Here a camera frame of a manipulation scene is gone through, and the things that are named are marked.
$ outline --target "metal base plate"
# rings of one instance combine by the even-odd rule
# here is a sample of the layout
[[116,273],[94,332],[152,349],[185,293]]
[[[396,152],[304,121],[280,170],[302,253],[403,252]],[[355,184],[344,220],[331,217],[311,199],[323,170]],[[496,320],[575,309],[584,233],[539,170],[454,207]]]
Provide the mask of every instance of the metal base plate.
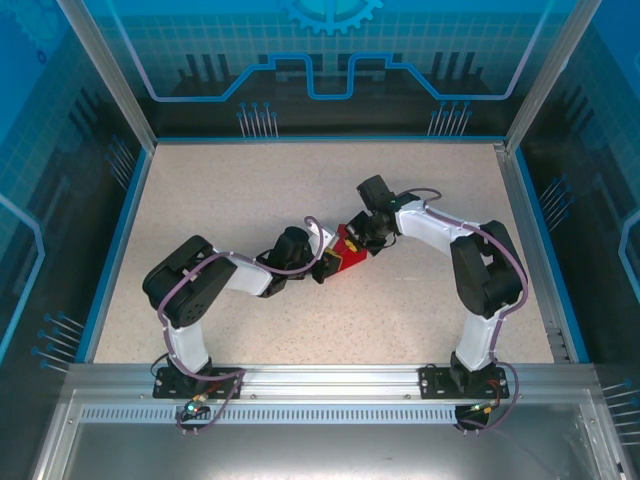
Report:
[[[418,378],[420,381],[420,396],[423,400],[451,400],[451,399],[468,399],[474,398],[478,400],[492,400],[496,397],[496,391],[490,386],[476,390],[473,395],[463,395],[458,390],[457,385],[451,378],[449,367],[427,366],[418,369]],[[509,385],[503,368],[494,368],[493,373],[488,380],[497,380],[504,383],[500,387],[500,398],[509,398]]]
[[[213,374],[226,375],[238,371],[237,368],[216,368]],[[233,387],[235,378],[224,380],[220,382],[220,386],[209,393],[209,400],[224,400],[229,394],[229,390]],[[231,398],[240,398],[240,391],[242,386],[238,387],[236,392]],[[169,367],[163,367],[158,369],[156,374],[156,383],[153,386],[153,398],[168,398],[168,399],[189,399],[193,395],[192,392],[186,392],[184,386],[180,382],[180,378],[175,375],[173,370]]]

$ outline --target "red object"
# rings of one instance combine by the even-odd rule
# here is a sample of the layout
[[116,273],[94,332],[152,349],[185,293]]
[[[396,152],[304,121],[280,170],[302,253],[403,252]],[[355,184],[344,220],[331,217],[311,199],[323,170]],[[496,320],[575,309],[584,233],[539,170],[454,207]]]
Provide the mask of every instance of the red object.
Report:
[[347,238],[347,230],[346,225],[343,223],[338,225],[338,237],[338,241],[332,250],[342,258],[342,263],[338,270],[339,272],[346,270],[349,267],[353,267],[355,264],[367,259],[367,251],[365,249],[362,249],[359,252],[354,252],[349,248],[345,242],[345,239]]

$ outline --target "blue glass wall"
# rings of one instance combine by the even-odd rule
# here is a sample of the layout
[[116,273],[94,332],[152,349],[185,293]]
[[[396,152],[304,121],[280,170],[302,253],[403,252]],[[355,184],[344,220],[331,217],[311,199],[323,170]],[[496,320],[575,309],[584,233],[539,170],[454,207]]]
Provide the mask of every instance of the blue glass wall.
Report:
[[638,18],[637,2],[602,3],[522,145],[543,234],[605,386],[640,384]]
[[0,65],[0,476],[24,479],[140,144],[54,1],[0,1]]
[[506,133],[574,1],[87,5],[159,136],[460,136]]

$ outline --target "beige work surface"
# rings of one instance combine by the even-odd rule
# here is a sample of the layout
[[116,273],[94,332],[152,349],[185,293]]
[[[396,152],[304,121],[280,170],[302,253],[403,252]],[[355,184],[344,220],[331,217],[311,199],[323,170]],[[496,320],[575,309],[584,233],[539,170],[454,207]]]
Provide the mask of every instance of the beige work surface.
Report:
[[[293,143],[160,145],[133,225],[95,362],[151,362],[165,352],[145,275],[194,234],[256,255],[314,215],[335,228],[363,203],[356,186],[381,174],[396,193],[440,189],[436,208],[506,224],[523,258],[491,145]],[[262,299],[223,291],[203,318],[216,363],[448,362],[465,318],[451,260],[418,240],[397,244],[318,285],[289,282]],[[535,293],[502,329],[506,361],[552,362]]]

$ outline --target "vented metal strip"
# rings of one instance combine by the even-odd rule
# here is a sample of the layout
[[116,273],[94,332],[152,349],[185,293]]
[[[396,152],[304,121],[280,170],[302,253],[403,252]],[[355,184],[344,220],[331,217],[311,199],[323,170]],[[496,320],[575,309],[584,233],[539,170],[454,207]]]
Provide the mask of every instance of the vented metal strip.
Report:
[[[217,412],[217,406],[202,419],[192,423],[206,423]],[[92,405],[82,411],[82,423],[172,424],[176,405]],[[231,405],[219,422],[221,424],[333,424],[333,425],[398,425],[398,424],[454,424],[453,405]]]

